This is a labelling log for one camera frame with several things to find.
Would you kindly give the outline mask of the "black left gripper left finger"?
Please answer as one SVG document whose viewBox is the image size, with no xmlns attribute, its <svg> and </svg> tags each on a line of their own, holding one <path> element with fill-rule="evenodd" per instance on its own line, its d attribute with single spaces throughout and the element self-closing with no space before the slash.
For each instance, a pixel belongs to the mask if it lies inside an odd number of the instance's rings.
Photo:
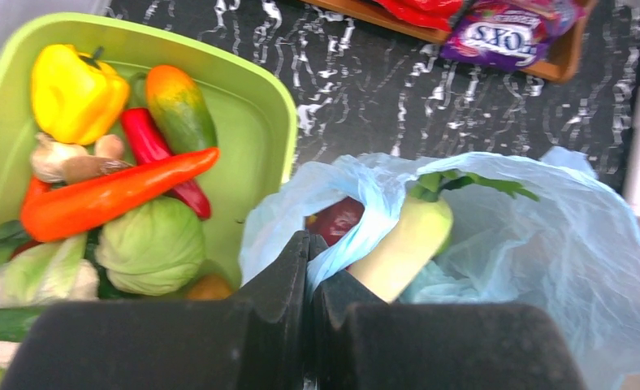
<svg viewBox="0 0 640 390">
<path fill-rule="evenodd" d="M 33 324 L 3 389 L 300 389 L 309 234 L 220 301 L 52 306 Z"/>
</svg>

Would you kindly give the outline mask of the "light blue plastic bag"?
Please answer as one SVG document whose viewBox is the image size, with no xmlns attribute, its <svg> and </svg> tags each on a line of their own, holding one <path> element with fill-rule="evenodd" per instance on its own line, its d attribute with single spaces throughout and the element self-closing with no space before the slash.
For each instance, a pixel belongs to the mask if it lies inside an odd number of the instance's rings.
<svg viewBox="0 0 640 390">
<path fill-rule="evenodd" d="M 239 264 L 249 282 L 280 254 L 306 216 L 342 197 L 360 222 L 307 268 L 311 288 L 369 254 L 394 228 L 420 176 L 457 169 L 512 180 L 539 196 L 511 198 L 471 184 L 446 191 L 454 215 L 444 250 L 399 295 L 408 303 L 518 301 L 559 325 L 591 389 L 640 374 L 640 226 L 589 167 L 471 152 L 407 160 L 387 154 L 308 162 L 249 213 Z"/>
</svg>

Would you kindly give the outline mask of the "white radish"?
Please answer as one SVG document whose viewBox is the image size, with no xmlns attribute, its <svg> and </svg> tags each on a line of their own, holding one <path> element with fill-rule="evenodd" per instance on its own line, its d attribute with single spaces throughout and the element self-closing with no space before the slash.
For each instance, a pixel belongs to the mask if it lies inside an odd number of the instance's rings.
<svg viewBox="0 0 640 390">
<path fill-rule="evenodd" d="M 392 230 L 348 273 L 381 300 L 392 303 L 430 260 L 447 246 L 454 215 L 446 191 L 471 184 L 495 189 L 511 198 L 539 196 L 512 180 L 490 179 L 457 169 L 421 175 L 408 191 Z"/>
</svg>

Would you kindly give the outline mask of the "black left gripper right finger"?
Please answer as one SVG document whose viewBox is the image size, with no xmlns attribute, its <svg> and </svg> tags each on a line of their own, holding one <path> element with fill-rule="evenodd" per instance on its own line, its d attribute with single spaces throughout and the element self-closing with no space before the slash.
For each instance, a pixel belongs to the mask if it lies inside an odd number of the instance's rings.
<svg viewBox="0 0 640 390">
<path fill-rule="evenodd" d="M 392 304 L 341 271 L 313 295 L 321 389 L 583 389 L 549 315 L 520 304 Z"/>
</svg>

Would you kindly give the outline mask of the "dark red apple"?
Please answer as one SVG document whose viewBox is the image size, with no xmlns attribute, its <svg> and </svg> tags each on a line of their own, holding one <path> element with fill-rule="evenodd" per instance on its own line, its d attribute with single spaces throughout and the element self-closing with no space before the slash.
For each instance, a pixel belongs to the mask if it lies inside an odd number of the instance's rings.
<svg viewBox="0 0 640 390">
<path fill-rule="evenodd" d="M 307 216 L 305 228 L 310 233 L 321 236 L 328 246 L 332 246 L 360 222 L 364 209 L 364 205 L 359 201 L 345 197 L 343 200 Z"/>
</svg>

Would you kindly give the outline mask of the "red chili pepper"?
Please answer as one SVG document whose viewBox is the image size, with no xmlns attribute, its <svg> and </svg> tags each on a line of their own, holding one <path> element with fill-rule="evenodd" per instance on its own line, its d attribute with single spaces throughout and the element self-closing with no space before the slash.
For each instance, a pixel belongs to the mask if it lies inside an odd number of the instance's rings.
<svg viewBox="0 0 640 390">
<path fill-rule="evenodd" d="M 147 108 L 128 108 L 119 118 L 128 145 L 138 165 L 173 155 Z M 211 217 L 211 204 L 195 180 L 176 185 L 168 195 L 189 206 L 200 219 Z"/>
</svg>

